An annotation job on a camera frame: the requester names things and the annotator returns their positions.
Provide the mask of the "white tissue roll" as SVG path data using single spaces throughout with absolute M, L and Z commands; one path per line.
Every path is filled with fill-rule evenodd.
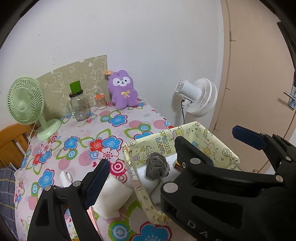
M 62 171 L 60 173 L 60 180 L 62 183 L 62 187 L 69 187 L 73 183 L 72 176 L 69 172 Z

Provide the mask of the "grey sock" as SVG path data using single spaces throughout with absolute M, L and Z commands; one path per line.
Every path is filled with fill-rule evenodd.
M 163 155 L 153 152 L 148 156 L 147 167 L 145 171 L 147 178 L 151 180 L 157 180 L 168 176 L 169 171 L 170 165 Z

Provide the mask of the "white towel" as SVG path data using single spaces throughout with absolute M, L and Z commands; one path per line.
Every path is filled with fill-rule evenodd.
M 132 195 L 133 190 L 109 175 L 103 188 L 92 206 L 93 210 L 106 219 L 118 218 L 119 209 Z

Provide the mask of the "red chocolate box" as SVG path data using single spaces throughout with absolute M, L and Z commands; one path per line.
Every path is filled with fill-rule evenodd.
M 180 172 L 184 171 L 184 168 L 178 162 L 175 162 L 174 169 L 176 169 L 176 170 L 178 170 Z

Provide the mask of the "grey plaid pillow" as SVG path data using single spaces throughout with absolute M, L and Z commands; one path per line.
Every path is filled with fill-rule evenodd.
M 1 218 L 8 226 L 13 237 L 18 240 L 15 220 L 15 170 L 11 167 L 1 168 Z

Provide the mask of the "beige door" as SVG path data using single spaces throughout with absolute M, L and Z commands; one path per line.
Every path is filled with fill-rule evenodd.
M 210 124 L 213 134 L 239 158 L 239 168 L 271 173 L 262 151 L 234 139 L 243 126 L 289 140 L 295 110 L 289 105 L 294 67 L 278 18 L 260 1 L 222 1 L 224 56 L 219 96 Z

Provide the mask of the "floral tablecloth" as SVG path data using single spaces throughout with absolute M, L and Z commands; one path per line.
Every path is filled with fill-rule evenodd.
M 112 104 L 105 109 L 92 108 L 90 117 L 77 121 L 74 116 L 61 118 L 60 128 L 44 141 L 32 140 L 25 158 L 15 172 L 15 220 L 19 240 L 26 240 L 31 218 L 43 189 L 62 186 L 61 172 L 81 180 L 101 158 L 110 162 L 110 173 L 131 186 L 125 168 L 123 144 L 171 128 L 171 124 L 145 101 L 124 110 Z M 119 210 L 119 217 L 106 219 L 95 215 L 103 240 L 192 240 L 171 222 L 167 226 L 151 224 L 135 195 Z

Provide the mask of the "wooden bed headboard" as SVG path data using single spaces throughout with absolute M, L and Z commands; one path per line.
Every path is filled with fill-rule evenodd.
M 1 168 L 10 164 L 20 168 L 29 147 L 29 137 L 34 135 L 30 127 L 32 125 L 17 123 L 1 130 Z

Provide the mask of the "white standing fan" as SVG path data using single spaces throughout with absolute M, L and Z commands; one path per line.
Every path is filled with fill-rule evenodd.
M 180 124 L 185 123 L 185 116 L 189 113 L 194 118 L 201 118 L 215 107 L 218 90 L 216 85 L 207 78 L 200 78 L 194 83 L 180 80 L 175 88 L 181 101 Z

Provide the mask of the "glass mason jar mug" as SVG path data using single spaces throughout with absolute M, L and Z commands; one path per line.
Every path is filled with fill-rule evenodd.
M 74 114 L 77 121 L 84 121 L 90 117 L 90 110 L 83 90 L 69 94 L 69 111 Z

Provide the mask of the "green desk fan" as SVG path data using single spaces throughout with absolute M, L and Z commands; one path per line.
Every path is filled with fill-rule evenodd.
M 40 123 L 37 139 L 50 138 L 61 126 L 59 119 L 46 121 L 43 115 L 45 97 L 38 80 L 31 77 L 20 77 L 13 82 L 7 95 L 10 115 L 21 125 Z

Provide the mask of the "cotton swab jar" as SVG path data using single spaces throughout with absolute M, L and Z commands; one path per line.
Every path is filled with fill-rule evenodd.
M 106 108 L 106 100 L 104 94 L 96 94 L 95 97 L 95 103 L 98 109 L 105 109 Z

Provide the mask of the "green plastic cup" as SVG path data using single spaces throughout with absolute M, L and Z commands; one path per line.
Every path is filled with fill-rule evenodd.
M 76 94 L 82 91 L 82 87 L 79 80 L 70 83 L 69 86 L 72 94 Z

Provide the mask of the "purple plush bunny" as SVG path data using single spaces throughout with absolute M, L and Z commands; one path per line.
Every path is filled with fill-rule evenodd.
M 138 92 L 133 87 L 133 79 L 125 70 L 109 75 L 107 87 L 117 110 L 138 105 Z

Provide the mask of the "green patterned wall board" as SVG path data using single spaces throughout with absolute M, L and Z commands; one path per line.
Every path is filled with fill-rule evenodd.
M 45 97 L 43 115 L 45 120 L 61 118 L 68 114 L 69 94 L 80 89 L 89 107 L 95 106 L 95 96 L 103 94 L 111 101 L 107 88 L 107 56 L 95 56 L 82 62 L 73 62 L 52 70 L 37 78 Z

